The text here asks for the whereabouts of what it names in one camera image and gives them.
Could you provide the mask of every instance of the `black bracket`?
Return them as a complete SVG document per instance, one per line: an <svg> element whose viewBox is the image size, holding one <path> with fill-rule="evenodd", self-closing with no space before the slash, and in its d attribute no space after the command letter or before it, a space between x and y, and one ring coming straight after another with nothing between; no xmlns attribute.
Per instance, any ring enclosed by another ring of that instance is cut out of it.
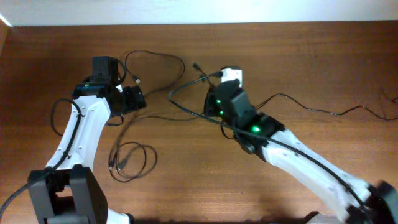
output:
<svg viewBox="0 0 398 224"><path fill-rule="evenodd" d="M283 131L284 125L276 119L258 113L250 103L246 92L239 87L239 80L220 83L210 88L203 110L205 116L218 116L229 126L252 132L259 136L271 137L277 131ZM248 154L256 154L265 160L260 148L266 140L235 132L234 139Z"/></svg>
<svg viewBox="0 0 398 224"><path fill-rule="evenodd" d="M46 174L35 170L28 181ZM59 197L70 187L72 196ZM89 167L75 165L70 170L56 170L29 188L30 199L39 224L106 224L108 203Z"/></svg>
<svg viewBox="0 0 398 224"><path fill-rule="evenodd" d="M75 87L72 98L78 99L81 96L105 98L111 109L110 118L145 108L147 105L139 86L126 86L122 92L116 88L121 81L118 65L116 58L93 57L93 75Z"/></svg>

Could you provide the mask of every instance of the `black cable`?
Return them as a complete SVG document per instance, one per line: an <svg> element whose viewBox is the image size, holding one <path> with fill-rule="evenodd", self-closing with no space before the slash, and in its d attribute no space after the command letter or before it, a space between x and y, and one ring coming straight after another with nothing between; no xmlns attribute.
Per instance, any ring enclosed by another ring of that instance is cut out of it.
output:
<svg viewBox="0 0 398 224"><path fill-rule="evenodd" d="M187 119L172 119L172 118L166 118L166 117L162 117L162 116L145 116L145 117L136 117L136 116L134 116L133 119L130 120L129 124L121 131L121 134L119 135L118 139L116 140L116 143L115 143L113 149L109 153L109 160L108 160L108 162L109 162L109 172L111 174L111 177L114 180L116 180L118 182L122 182L122 183L127 183L127 182L130 182L130 181L134 180L134 179L138 179L138 178L144 177L145 175L149 174L150 172L152 172L152 170L155 169L155 166L157 165L158 155L157 155L156 150L152 146L150 146L150 145L141 145L138 142L126 142L126 143L120 144L121 139L123 138L124 134L126 133L126 131L128 130L128 128L130 126L132 126L136 121L143 120L143 119L151 119L151 118L158 118L158 119L163 119L163 120L166 120L166 121L193 121L195 119L198 119L197 117L187 118ZM121 167L121 165L120 165L119 153L120 153L121 147L125 146L126 144L137 144L138 147L141 148L143 150L143 152L144 152L144 164L141 167L140 171L134 176L130 176L130 175L122 173L122 170L123 170L124 166ZM144 171L144 169L145 169L145 167L147 165L146 148L152 150L152 152L155 155L155 161L154 161L154 164L152 165L152 167L149 170L147 170L146 172L143 173L143 171ZM126 179L126 180L120 180L119 178L117 178L115 176L115 174L113 173L113 170L116 170L116 173L118 175L120 175L121 177L123 177L124 179Z"/></svg>
<svg viewBox="0 0 398 224"><path fill-rule="evenodd" d="M133 50L133 51L129 52L129 53L126 55L126 58L124 59L124 64L126 65L126 70L127 70L127 72L128 72L130 75L132 75L133 79L134 79L134 78L138 78L138 77L135 76L135 75L130 71L130 69L127 67L127 60L128 60L128 58L129 58L129 56L130 56L131 54L135 54L135 53L147 53L147 54L152 54L152 55L160 55L160 56L164 56L164 57L175 58L175 59L177 59L177 60L181 63L181 67L182 67L180 74L178 75L178 77L177 77L174 81L172 81L171 83L169 83L169 84L166 85L166 86L157 88L157 89L155 89L155 90L151 90L150 92L148 92L148 93L146 93L146 94L144 95L145 97L147 97L147 96L149 96L150 94L153 94L153 93L155 93L155 92L162 91L162 90L166 90L166 89L170 88L171 86L175 85L175 84L182 78L183 74L185 73L185 63L184 63L184 61L183 61L180 57L178 57L178 56L170 55L170 54L165 54L165 53L151 52L151 51L149 51L149 50Z"/></svg>
<svg viewBox="0 0 398 224"><path fill-rule="evenodd" d="M324 169L324 170L325 170L327 173L329 173L332 177L334 177L334 178L335 178L335 179L336 179L336 180L337 180L337 181L338 181L338 182L339 182L339 183L340 183L340 184L341 184L341 185L342 185L354 198L355 198L355 200L359 203L359 206L360 206L362 209L365 208L364 202L356 195L356 193L354 192L354 190L353 190L353 189L352 189L340 176L338 176L337 174L335 174L332 170L330 170L329 168L327 168L327 167L326 167L325 165L323 165L322 163L318 162L316 159L314 159L314 158L312 158L311 156L307 155L306 153L304 153L304 152L302 152L302 151L300 151L300 150L298 150L298 149L296 149L296 148L294 148L294 147L292 147L292 146L289 146L289 145L287 145L287 144L284 144L284 143L282 143L282 142L280 142L280 141L277 141L277 140L275 140L275 139L271 139L271 138L265 137L265 136L258 136L257 134L253 134L253 133L250 133L250 132L248 132L248 131L244 131L244 130L242 130L242 129L237 129L237 128L233 127L233 126L229 126L229 125L224 124L224 123L222 123L222 122L219 122L219 121L217 121L217 120L215 120L215 119L209 118L209 117L207 117L207 116L203 116L203 115L201 115L201 114L198 114L198 113L196 113L196 112L193 112L193 111L191 111L191 110L189 110L189 109L187 109L187 108L185 108L185 107L179 105L179 104L178 104L177 102L175 102L174 100L171 100L171 97L172 97L174 94L176 94L176 92L178 92L179 90L181 90L181 89L183 89L183 88L186 88L186 87L188 87L188 86L190 86L190 85L192 85L192 84L194 84L194 83L196 83L196 82L199 82L200 80L209 78L210 76L213 76L213 75L207 75L206 77L201 77L201 78L199 78L199 79L197 79L197 80L193 80L193 81L190 81L190 82L188 82L188 83L186 83L186 84L183 84L183 85L179 86L178 88L176 88L175 90L172 90L172 91L167 95L167 100L169 100L169 101L171 102L171 104L175 105L176 107L180 108L181 110L183 110L183 111L185 111L185 112L187 112L187 113L189 113L189 114L191 114L191 115L197 116L197 117L199 117L199 118L201 118L201 119L205 119L205 120L207 120L207 121L209 121L209 122L211 122L211 123L218 124L218 125L224 126L224 127L226 127L226 128L229 128L229 129L233 130L235 133L241 133L241 134L244 134L244 135L253 137L253 138L259 138L259 139L263 139L263 140L266 140L266 141L270 141L270 142L276 143L276 144L278 144L278 145L280 145L280 146L282 146L282 147L285 147L286 149L289 149L289 150L293 151L294 153L297 153L297 154L299 154L299 155L301 155L301 156L307 158L308 160L312 161L313 163L315 163L316 165L318 165L319 167L321 167L322 169Z"/></svg>
<svg viewBox="0 0 398 224"><path fill-rule="evenodd" d="M371 114L373 114L375 117L377 117L377 118L379 118L379 119L381 119L381 120L384 120L384 121L393 121L393 120L398 119L398 117L396 117L396 118L388 118L388 119L387 119L387 118L383 118L382 116L379 116L378 114L376 114L375 112L373 112L372 110L370 110L369 108L367 108L366 106L363 106L363 105L354 106L353 108L350 108L350 109L348 109L348 110L346 110L346 111L344 111L344 112L342 112L342 113L333 113L333 112L330 112L330 111L327 111L327 110L313 109L313 108L309 108L309 107L304 106L303 104L301 104L300 102L298 102L295 98L293 98L293 97L291 97L291 96L289 96L289 95L286 95L286 94L284 94L284 93L277 93L277 94L275 94L275 95L272 95L272 96L271 96L270 98L268 98L267 100L265 100L265 101L263 101L262 103L258 104L258 105L256 106L256 109L258 110L258 109L262 108L265 104L267 104L271 99L273 99L273 98L276 97L276 96L284 96L284 97L287 97L287 98L291 99L291 100L294 101L296 104L300 105L302 108L304 108L304 109L306 109L306 110L309 110L309 111L316 111L316 112L322 112L322 113L328 113L328 114L335 115L335 116L343 116L344 114L349 113L350 111L356 110L356 109L358 109L358 108L364 108L365 110L367 110L368 112L370 112ZM398 104L398 103L395 102L396 99L398 99L398 97L397 97L397 98L394 98L394 99L391 100L391 101L392 101L393 103L395 103L395 104Z"/></svg>
<svg viewBox="0 0 398 224"><path fill-rule="evenodd" d="M241 137L239 136L239 132L236 131L236 123L238 122L238 118L232 120L232 131L234 133L234 137L238 140L239 143L242 142Z"/></svg>
<svg viewBox="0 0 398 224"><path fill-rule="evenodd" d="M128 60L128 58L129 58L129 56L131 54L139 53L139 52L152 54L152 55L160 55L160 56L164 56L164 57L175 58L181 63L181 71L180 71L179 75L173 81L171 81L169 84L167 84L167 85L165 85L163 87L156 88L155 90L151 90L150 92L146 93L144 95L144 97L148 97L149 95L151 95L151 94L153 94L155 92L166 90L166 89L170 88L171 86L175 85L183 77L183 74L185 73L185 63L180 57L175 56L175 55L170 55L170 54L155 53L155 52L151 52L151 51L148 51L148 50L133 50L133 51L129 52L126 55L126 58L124 59L125 67L123 67L123 68L126 69L126 72L128 72L132 76L134 81L137 82L137 80L139 80L139 78L135 74L133 74L130 71L130 69L128 69L127 60ZM125 125L125 128L121 131L120 135L118 136L118 138L115 141L114 146L112 147L111 152L109 153L109 158L108 158L109 172L111 174L111 177L113 179L115 179L116 181L124 182L124 183L125 182L129 182L129 181L132 181L133 179L141 178L141 177L147 175L148 173L150 173L155 168L155 166L157 164L157 152L156 152L156 150L152 146L141 145L138 142L136 142L137 146L143 150L144 155L145 155L144 156L144 166L142 167L141 171L138 172L138 174L136 174L134 176L130 176L130 175L124 174L123 173L123 168L124 168L125 164L122 166L122 169L121 169L120 161L119 161L120 148L121 148L121 146L123 146L123 144L121 144L121 140L122 140L123 136L125 135L126 131L137 120L149 119L149 118L159 118L159 119L163 119L163 120L167 120L167 121L192 121L192 120L197 119L197 117L192 117L192 118L188 118L188 119L173 119L173 118L166 118L166 117L163 117L163 116L146 116L146 117L138 118L137 117L137 113L135 113L135 115L133 116L132 120L130 120L130 122L128 122L128 124ZM152 150L154 152L154 154L155 154L155 162L154 162L154 164L152 165L152 167L148 171L143 172L145 166L147 165L147 163L146 163L146 159L147 159L146 158L146 149L150 149L150 150ZM125 180L118 179L116 177L116 175L124 178Z"/></svg>
<svg viewBox="0 0 398 224"><path fill-rule="evenodd" d="M201 69L201 67L199 66L199 64L197 64L196 62L192 64L192 67L196 70L198 70L201 73L201 77L207 76L207 74L203 71L203 69ZM210 81L209 78L206 79L210 88L214 88L214 84Z"/></svg>
<svg viewBox="0 0 398 224"><path fill-rule="evenodd" d="M116 86L122 84L124 82L124 80L126 79L126 75L127 75L127 65L125 63L123 63L122 61L118 60L118 63L120 64L120 66L122 66L123 68L123 77L121 77L119 79L119 81L116 83Z"/></svg>
<svg viewBox="0 0 398 224"><path fill-rule="evenodd" d="M220 125L220 129L221 129L221 133L223 134L223 136L224 136L226 139L229 139L229 140L233 140L233 139L234 139L233 137L228 137L228 136L226 135L225 130L224 130L224 126Z"/></svg>
<svg viewBox="0 0 398 224"><path fill-rule="evenodd" d="M54 103L53 108L52 108L52 110L51 110L51 127L53 128L53 130L54 130L57 134L60 134L60 133L54 128L54 125L53 125L53 116L54 116L55 108L57 107L58 103L61 102L61 101L66 101L66 102L71 103L73 106L75 106L75 108L77 109L77 112L78 112L78 114L77 114L77 120L76 120L76 125L75 125L75 127L73 128L73 132L72 132L72 135L71 135L71 137L70 137L70 140L69 140L69 143L68 143L68 146L67 146L66 150L63 152L61 159L60 159L60 160L59 160L47 173L45 173L44 175L42 175L41 177L39 177L39 178L37 178L37 179L35 179L35 180L32 180L32 181L28 182L27 184L23 185L20 189L18 189L17 191L15 191L15 192L4 202L4 204L3 204L3 205L1 206L1 208L0 208L0 220L1 220L1 218L2 218L2 216L3 216L3 214L4 214L4 212L6 211L6 208L8 207L8 205L9 205L19 194L21 194L23 191L25 191L26 189L28 189L28 188L31 187L32 185L36 184L38 181L41 181L42 179L47 178L51 173L53 173L54 171L56 171L56 170L58 169L58 167L60 167L60 165L61 165L61 164L65 161L65 159L68 157L68 153L69 153L69 151L70 151L70 148L72 147L73 140L75 139L77 130L78 130L78 128L79 128L79 124L80 124L80 120L81 120L82 114L81 114L81 109L80 109L80 107L79 107L74 101L69 100L69 99L59 99L59 100L57 100L57 101Z"/></svg>

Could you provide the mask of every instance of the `wire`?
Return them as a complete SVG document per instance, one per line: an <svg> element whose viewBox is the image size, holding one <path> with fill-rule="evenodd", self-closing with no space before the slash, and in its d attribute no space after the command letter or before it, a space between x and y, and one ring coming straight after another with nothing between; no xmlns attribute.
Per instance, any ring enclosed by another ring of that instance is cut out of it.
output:
<svg viewBox="0 0 398 224"><path fill-rule="evenodd" d="M268 98L266 101L263 101L262 103L260 103L259 105L257 105L256 106L256 109L258 110L258 109L260 109L260 108L262 108L265 104L267 104L271 99L273 99L274 97L276 97L276 96L284 96L284 97L287 97L288 99L291 99L292 101L294 101L296 104L298 104L298 105L300 105L302 108L304 108L304 109L306 109L306 110L309 110L309 111L316 111L316 112L322 112L322 113L328 113L328 114L331 114L331 115L334 115L334 116L343 116L344 114L346 114L346 113L349 113L350 111L353 111L353 110L356 110L356 109L358 109L358 108L364 108L365 110L367 110L368 112L370 112L371 114L373 114L375 117L377 117L377 118L379 118L379 119L381 119L381 120L384 120L384 121L393 121L393 120L396 120L396 119L398 119L398 117L395 117L395 118L383 118L382 116L379 116L378 114L376 114L375 112L373 112L372 110L370 110L369 108L367 108L366 106L363 106L363 105L358 105L358 106L354 106L353 108L350 108L350 109L348 109L348 110L346 110L346 111L344 111L344 112L342 112L342 113L333 113L333 112L330 112L330 111L327 111L327 110L320 110L320 109L313 109L313 108L309 108L309 107L306 107L306 106L304 106L303 104L301 104L300 102L298 102L295 98L293 98L293 97L291 97L291 96L289 96L289 95L286 95L286 94L284 94L284 93L277 93L277 94L275 94L275 95L272 95L270 98ZM391 100L393 103L395 103L395 104L398 104L398 102L396 102L396 99L398 99L398 97L397 98L394 98L393 100Z"/></svg>
<svg viewBox="0 0 398 224"><path fill-rule="evenodd" d="M159 56L164 56L164 57L175 58L175 59L177 59L177 60L180 62L180 64L181 64L181 71L180 71L180 73L177 75L177 77L176 77L174 80L172 80L169 84L167 84L167 85L165 85L165 86L163 86L163 87L160 87L160 88L156 88L156 89L154 89L154 90L151 90L150 92L144 94L144 97L147 98L148 96L150 96L151 94L153 94L153 93L155 93L155 92L162 91L162 90L166 90L166 89L172 87L172 86L175 85L178 81L180 81L180 79L183 77L183 74L185 73L185 63L184 63L184 61L183 61L180 57L175 56L175 55L170 55L170 54L151 52L151 51L148 51L148 50L133 50L133 51L130 51L130 52L126 55L126 58L124 59L124 64L125 64L125 67L124 67L124 68L126 69L126 72L128 72L128 74L130 74L130 75L132 76L133 80L136 81L136 80L139 80L139 78L138 78L135 74L133 74L133 73L130 71L130 69L128 69L128 67L127 67L127 60L128 60L128 58L129 58L130 55L135 54L135 53L139 53L139 52L140 52L140 53L146 53L146 54L152 54L152 55L159 55ZM149 146L149 145L142 145L142 144L139 144L138 142L134 142L134 143L131 142L130 144L136 144L136 145L137 145L136 147L142 149L142 151L144 152L144 165L141 167L140 171L139 171L136 175L133 175L133 176L127 175L127 174L125 174L125 173L123 172L123 168L125 167L125 165L126 165L127 162L128 162L128 157L126 157L125 159L123 159L122 162L119 161L120 148L121 148L122 146L125 146L125 143L124 143L124 144L121 144L121 140L122 140L123 136L125 135L125 133L127 132L127 130L128 130L136 121L139 121L139 120L142 120L142 119L149 119L149 118L158 118L158 119L163 119L163 120L167 120L167 121L193 121L193 120L197 119L196 116L194 116L194 117L192 117L192 118L187 118L187 119L173 119L173 118L167 118L167 117L163 117L163 116L146 116L146 117L140 117L140 118L138 118L138 117L137 117L137 112L136 112L136 113L134 114L133 118L130 120L130 122L128 122L128 123L125 125L124 129L123 129L123 130L121 131L121 133L119 134L118 138L116 139L116 141L115 141L115 143L114 143L114 145L113 145L113 147L112 147L112 149L111 149L111 151L110 151L110 153L109 153L109 158L108 158L109 172L110 172L110 174L111 174L111 177L112 177L113 179L115 179L116 181L126 183L126 182L132 181L132 180L137 179L137 178L141 178L141 177L143 177L143 176L149 174L149 173L155 168L155 166L156 166L156 164L157 164L157 153L156 153L156 150L155 150L152 146ZM150 149L150 150L152 150L152 151L154 152L154 155L155 155L155 162L154 162L154 164L152 165L152 167L150 167L150 169L148 169L146 172L144 172L145 166L147 165L147 162L146 162L146 160L147 160L147 151L146 151L146 150L147 150L147 149ZM117 177L116 177L117 175L120 176L120 177L122 177L122 178L125 179L125 180L121 180L121 179L117 178Z"/></svg>
<svg viewBox="0 0 398 224"><path fill-rule="evenodd" d="M124 72L123 72L123 77L121 77L119 79L119 81L116 83L116 86L118 86L124 82L124 80L126 79L127 71L128 71L127 65L125 63L123 63L120 60L118 60L118 63L120 64L120 66L122 66Z"/></svg>
<svg viewBox="0 0 398 224"><path fill-rule="evenodd" d="M109 162L109 173L111 174L111 177L114 180L116 180L118 182L122 182L122 183L127 183L127 182L130 182L130 181L134 180L134 179L138 179L138 178L146 176L147 174L152 172L155 169L155 166L157 165L158 155L157 155L156 150L152 146L150 146L150 145L142 145L142 144L140 144L138 142L132 142L132 141L120 144L120 142L121 142L124 134L126 133L126 131L136 121L140 121L140 120L144 120L144 119L151 119L151 118L158 118L158 119L163 119L163 120L166 120L166 121L193 121L195 119L198 119L197 117L187 118L187 119L172 119L172 118L166 118L166 117L162 117L162 116L137 117L136 114L133 116L132 120L130 120L128 125L121 131L121 134L118 136L118 139L116 140L116 143L115 143L113 149L109 153L109 161L108 161ZM125 146L127 144L137 144L137 147L141 148L142 151L144 152L144 164L142 165L140 171L134 176L130 176L130 175L122 173L122 170L123 170L124 166L126 165L127 160L123 164L123 166L121 165L121 163L119 161L120 150L121 150L121 148L123 146ZM147 171L143 172L145 167L146 167L146 165L147 165L147 151L146 151L146 148L150 149L154 153L155 161L154 161L153 165ZM118 175L120 175L121 177L123 177L124 179L126 179L126 180L120 180L119 178L117 178L115 176L114 170L116 170L116 173Z"/></svg>
<svg viewBox="0 0 398 224"><path fill-rule="evenodd" d="M192 67L196 70L198 70L201 73L201 77L207 76L207 74L203 71L203 69L201 69L201 67L199 66L199 64L197 64L196 62L192 64ZM214 84L210 81L209 78L206 79L210 88L214 88Z"/></svg>
<svg viewBox="0 0 398 224"><path fill-rule="evenodd" d="M164 57L171 57L171 58L177 59L177 60L181 63L181 68L182 68L182 69L181 69L181 72L180 72L180 74L178 75L178 77L177 77L174 81L172 81L171 83L167 84L166 86L163 86L163 87L160 87L160 88L156 88L155 90L151 90L150 92L146 93L144 96L149 96L149 95L151 95L151 94L153 94L153 93L155 93L155 92L163 91L163 90L166 90L166 89L170 88L171 86L175 85L175 84L182 78L183 74L185 73L185 63L184 63L184 61L183 61L180 57L178 57L178 56L171 55L171 54L165 54L165 53L151 52L151 51L149 51L149 50L133 50L133 51L130 51L130 52L126 55L126 58L124 59L124 64L126 65L126 70L127 70L127 72L128 72L130 75L132 75L133 79L135 79L134 77L136 77L136 76L135 76L135 75L130 71L130 69L127 67L127 60L128 60L128 58L129 58L129 56L130 56L131 54L135 54L135 53L147 53L147 54L152 54L152 55L160 55L160 56L164 56Z"/></svg>
<svg viewBox="0 0 398 224"><path fill-rule="evenodd" d="M226 135L225 130L224 130L224 126L220 125L220 129L221 129L221 133L223 134L223 136L226 139L229 139L229 140L233 140L234 139L233 137L229 137L229 136Z"/></svg>
<svg viewBox="0 0 398 224"><path fill-rule="evenodd" d="M35 179L35 180L31 180L30 182L28 182L27 184L23 185L20 189L18 189L17 191L15 191L5 202L4 204L1 206L0 208L0 220L4 214L4 212L6 211L6 208L8 207L8 205L19 195L21 194L23 191L25 191L26 189L28 189L29 187L33 186L34 184L36 184L38 181L41 181L45 178L47 178L50 174L52 174L54 171L56 171L58 169L58 167L60 167L60 165L65 161L65 159L68 157L68 153L70 151L70 148L72 147L73 144L73 140L75 139L77 130L79 128L79 124L80 124L80 120L81 120L81 109L80 107L72 100L69 99L59 99L57 100L54 105L53 108L51 110L51 127L53 128L53 130L57 133L60 134L58 131L55 130L54 125L53 125L53 116L54 116L54 112L55 112L55 108L57 107L58 103L60 103L61 101L66 101L71 103L73 106L75 106L75 108L77 109L77 120L76 120L76 125L73 128L73 132L72 135L70 137L68 146L66 148L66 150L63 152L61 159L44 175L42 175L41 177Z"/></svg>
<svg viewBox="0 0 398 224"><path fill-rule="evenodd" d="M212 119L212 118L209 118L209 117L207 117L207 116L203 116L203 115L201 115L201 114L198 114L198 113L196 113L196 112L194 112L194 111L191 111L191 110L189 110L189 109L187 109L187 108L185 108L185 107L179 105L177 102L175 102L174 100L171 99L171 97L172 97L174 94L176 94L179 90L181 90L181 89L183 89L183 88L186 88L186 87L188 87L188 86L190 86L190 85L192 85L192 84L195 84L196 82L199 82L200 80L209 78L210 76L212 76L212 75L207 75L207 76L205 76L205 77L201 77L201 78L199 78L199 79L197 79L197 80L193 80L193 81L190 81L190 82L188 82L188 83L186 83L186 84L183 84L183 85L179 86L178 88L176 88L175 90L172 90L172 91L167 95L167 100L169 100L169 101L171 102L171 104L175 105L176 107L180 108L181 110L183 110L183 111L185 111L185 112L187 112L187 113L189 113L189 114L191 114L191 115L197 116L197 117L199 117L199 118L201 118L201 119L205 119L205 120L207 120L207 121L209 121L209 122L211 122L211 123L218 124L218 125L221 125L221 126L223 126L223 127L225 127L225 128L229 128L229 129L233 130L233 131L235 132L235 136L237 136L237 137L239 137L239 135L238 135L237 133L240 133L240 134L243 134L243 135L250 136L250 137L252 137L252 138L263 139L263 140L270 141L270 142L273 142L273 143L275 143L275 144L278 144L278 145L280 145L280 146L282 146L282 147L285 147L286 149L289 149L289 150L293 151L294 153L300 154L301 156L307 158L308 160L312 161L313 163L315 163L316 165L318 165L319 167L321 167L322 169L324 169L324 170L325 170L327 173L329 173L332 177L334 177L334 178L335 178L335 179L336 179L336 180L337 180L337 181L338 181L338 182L339 182L339 183L340 183L340 184L341 184L341 185L342 185L354 198L355 198L355 200L359 203L359 206L360 206L362 209L365 208L364 202L356 195L356 193L354 192L354 190L353 190L353 189L352 189L340 176L338 176L337 174L335 174L332 170L330 170L329 168L327 168L327 167L326 167L325 165L323 165L322 163L318 162L316 159L314 159L314 158L312 158L311 156L307 155L306 153L304 153L304 152L302 152L302 151L300 151L300 150L298 150L298 149L296 149L296 148L294 148L294 147L292 147L292 146L289 146L289 145L287 145L287 144L284 144L284 143L282 143L282 142L280 142L280 141L277 141L277 140L275 140L275 139L271 139L271 138L266 137L266 136L259 136L259 135L257 135L257 134L253 134L253 133L250 133L250 132L248 132L248 131L235 128L234 126L230 126L230 125L224 124L224 123L222 123L222 122L219 122L219 121L217 121L217 120L215 120L215 119Z"/></svg>

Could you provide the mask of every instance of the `green led light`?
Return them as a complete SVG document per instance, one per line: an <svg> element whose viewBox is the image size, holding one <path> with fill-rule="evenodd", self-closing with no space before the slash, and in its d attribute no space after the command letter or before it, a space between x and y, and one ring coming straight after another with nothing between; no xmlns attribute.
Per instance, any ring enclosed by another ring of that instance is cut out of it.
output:
<svg viewBox="0 0 398 224"><path fill-rule="evenodd" d="M252 130L253 130L253 132L259 132L259 131L261 131L260 128L257 127L257 126L253 126Z"/></svg>

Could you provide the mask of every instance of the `wood grain surface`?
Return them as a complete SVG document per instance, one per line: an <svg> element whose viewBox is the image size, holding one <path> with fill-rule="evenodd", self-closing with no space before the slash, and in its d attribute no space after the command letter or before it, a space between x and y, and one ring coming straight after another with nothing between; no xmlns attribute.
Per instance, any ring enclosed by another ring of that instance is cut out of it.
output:
<svg viewBox="0 0 398 224"><path fill-rule="evenodd" d="M398 115L398 106L382 92L398 96L397 40L394 21L13 27L0 58L0 202L52 157L60 142L50 128L52 104L69 98L75 85L91 74L93 56L123 59L137 49L175 54L187 64L180 83L198 78L192 62L206 72L239 65L253 104L286 93L313 108L342 112L366 105L392 117ZM148 55L135 55L127 65L141 79L143 92L171 81L179 70L175 60ZM207 88L197 84L175 99L201 111ZM152 95L139 114L189 118L165 100L166 94ZM310 112L286 98L270 101L261 111L343 170L372 184L386 180L398 187L397 121L382 121L365 110L343 117ZM59 130L69 113L70 105L57 110ZM109 150L120 130L104 128L94 167L115 211L138 219L201 222L330 213L293 177L246 154L205 121L137 122L124 141L150 144L159 162L148 176L120 184L108 172ZM142 154L137 153L128 169L133 172L141 164ZM2 223L37 223L27 192L11 203Z"/></svg>
<svg viewBox="0 0 398 224"><path fill-rule="evenodd" d="M8 26L0 19L0 56L8 34Z"/></svg>

